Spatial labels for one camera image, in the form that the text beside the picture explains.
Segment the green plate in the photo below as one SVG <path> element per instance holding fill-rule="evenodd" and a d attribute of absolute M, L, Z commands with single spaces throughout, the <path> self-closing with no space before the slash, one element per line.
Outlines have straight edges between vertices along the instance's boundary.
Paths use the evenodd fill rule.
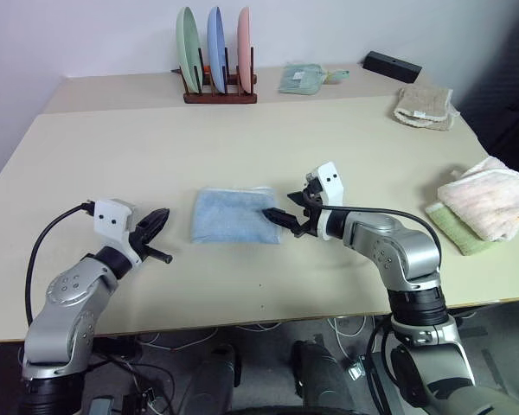
<path fill-rule="evenodd" d="M 176 17 L 176 49 L 184 80 L 193 93 L 198 93 L 199 85 L 202 87 L 202 64 L 198 53 L 199 47 L 200 39 L 198 38 L 194 15 L 190 7 L 184 7 Z M 194 72 L 194 66 L 198 69 L 198 79 Z"/>

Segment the table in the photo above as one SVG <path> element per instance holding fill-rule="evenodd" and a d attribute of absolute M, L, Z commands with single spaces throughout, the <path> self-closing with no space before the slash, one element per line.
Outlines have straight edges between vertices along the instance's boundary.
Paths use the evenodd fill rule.
<path fill-rule="evenodd" d="M 125 276 L 99 320 L 99 334 L 387 312 L 375 266 L 341 241 L 286 232 L 279 246 L 193 245 L 196 192 L 271 186 L 282 208 L 300 214 L 285 195 L 332 160 L 345 204 L 425 216 L 423 207 L 451 180 L 451 170 L 486 157 L 463 119 L 449 132 L 397 123 L 390 115 L 396 98 L 388 93 L 101 111 L 104 99 L 91 111 L 59 112 L 62 94 L 61 88 L 35 119 L 0 175 L 0 341 L 25 336 L 24 274 L 36 236 L 68 208 L 108 197 L 138 205 L 137 219 L 171 208 L 152 245 L 175 259 L 170 265 L 147 260 Z M 45 239 L 34 274 L 35 314 L 51 279 L 99 249 L 92 227 L 91 218 L 76 214 Z M 473 257 L 461 256 L 444 236 L 442 243 L 450 306 L 519 299 L 519 235 Z"/>

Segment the white wall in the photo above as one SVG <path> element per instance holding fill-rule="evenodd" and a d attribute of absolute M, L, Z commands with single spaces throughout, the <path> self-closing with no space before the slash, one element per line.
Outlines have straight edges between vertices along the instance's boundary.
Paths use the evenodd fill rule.
<path fill-rule="evenodd" d="M 423 66 L 456 103 L 519 17 L 519 0 L 0 0 L 0 169 L 63 76 L 176 67 L 183 5 L 202 31 L 219 5 L 230 47 L 247 3 L 258 67 L 355 62 L 373 49 Z"/>

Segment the dish rack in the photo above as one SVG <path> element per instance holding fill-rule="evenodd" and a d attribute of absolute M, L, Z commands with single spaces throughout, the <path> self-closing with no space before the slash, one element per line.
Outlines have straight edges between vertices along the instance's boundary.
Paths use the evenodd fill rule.
<path fill-rule="evenodd" d="M 181 68 L 175 72 L 181 75 L 183 80 L 184 94 L 183 99 L 187 104 L 255 104 L 258 102 L 258 95 L 253 91 L 253 86 L 258 81 L 258 77 L 253 72 L 253 48 L 250 48 L 250 78 L 252 80 L 250 93 L 247 93 L 242 88 L 240 83 L 239 66 L 236 66 L 236 73 L 230 73 L 228 66 L 228 51 L 225 48 L 225 65 L 223 66 L 223 79 L 225 80 L 225 91 L 218 91 L 214 85 L 214 81 L 210 72 L 206 72 L 204 69 L 204 60 L 202 58 L 202 49 L 198 48 L 198 54 L 200 55 L 200 65 L 197 67 L 194 65 L 194 75 L 197 80 L 200 79 L 198 71 L 202 71 L 203 82 L 200 85 L 198 83 L 198 93 L 189 91 L 186 80 L 183 77 L 183 71 Z M 204 87 L 209 86 L 209 91 L 205 91 Z M 229 92 L 227 86 L 236 86 L 236 92 Z"/>

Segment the black box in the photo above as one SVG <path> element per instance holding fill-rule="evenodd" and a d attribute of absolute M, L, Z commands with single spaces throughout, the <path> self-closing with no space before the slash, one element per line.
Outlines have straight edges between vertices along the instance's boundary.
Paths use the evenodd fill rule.
<path fill-rule="evenodd" d="M 363 69 L 411 84 L 417 79 L 422 67 L 371 51 L 363 61 Z"/>

